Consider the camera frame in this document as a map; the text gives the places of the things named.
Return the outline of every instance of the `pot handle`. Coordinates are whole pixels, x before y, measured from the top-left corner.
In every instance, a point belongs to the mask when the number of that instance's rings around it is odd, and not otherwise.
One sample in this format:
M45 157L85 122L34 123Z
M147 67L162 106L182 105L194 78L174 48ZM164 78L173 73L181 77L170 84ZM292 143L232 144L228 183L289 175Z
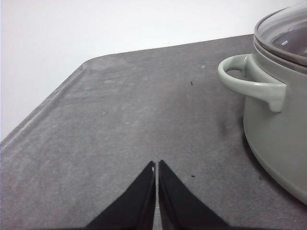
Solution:
M260 79L266 79L269 83L241 80L226 73L230 70L239 70L245 75L247 64L253 75L257 74ZM273 112L280 112L282 110L286 84L259 68L253 61L251 54L237 55L225 59L219 64L218 73L221 82L230 90L267 102L270 110Z

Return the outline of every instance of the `glass lid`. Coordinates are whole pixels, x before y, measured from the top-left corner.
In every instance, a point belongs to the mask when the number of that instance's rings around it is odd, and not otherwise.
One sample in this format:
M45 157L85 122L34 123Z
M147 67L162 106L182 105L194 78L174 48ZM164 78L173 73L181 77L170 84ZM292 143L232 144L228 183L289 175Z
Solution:
M307 1L263 18L255 38L269 52L307 66Z

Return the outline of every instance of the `pot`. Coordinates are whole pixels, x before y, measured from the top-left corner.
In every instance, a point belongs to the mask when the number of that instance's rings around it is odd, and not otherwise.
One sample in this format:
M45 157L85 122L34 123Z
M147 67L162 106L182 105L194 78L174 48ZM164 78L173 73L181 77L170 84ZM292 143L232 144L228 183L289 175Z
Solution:
M224 86L247 96L244 131L256 158L307 204L307 3L263 18L254 52L223 60L218 74Z

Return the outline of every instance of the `cooking pot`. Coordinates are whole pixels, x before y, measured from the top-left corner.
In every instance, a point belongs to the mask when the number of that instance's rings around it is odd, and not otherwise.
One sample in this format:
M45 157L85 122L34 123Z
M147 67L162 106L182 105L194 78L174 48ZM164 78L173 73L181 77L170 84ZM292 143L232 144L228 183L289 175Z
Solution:
M224 86L247 96L244 131L256 158L307 204L307 3L263 18L254 52L223 60L218 74Z

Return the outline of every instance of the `gray surface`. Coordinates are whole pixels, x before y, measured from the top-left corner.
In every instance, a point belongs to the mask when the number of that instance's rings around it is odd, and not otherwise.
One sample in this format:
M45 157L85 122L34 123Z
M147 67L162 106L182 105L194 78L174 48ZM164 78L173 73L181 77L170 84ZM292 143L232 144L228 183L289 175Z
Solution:
M85 226L160 159L231 225L305 229L307 206L246 144L244 97L217 78L221 60L252 44L246 35L82 64L2 142L3 229Z

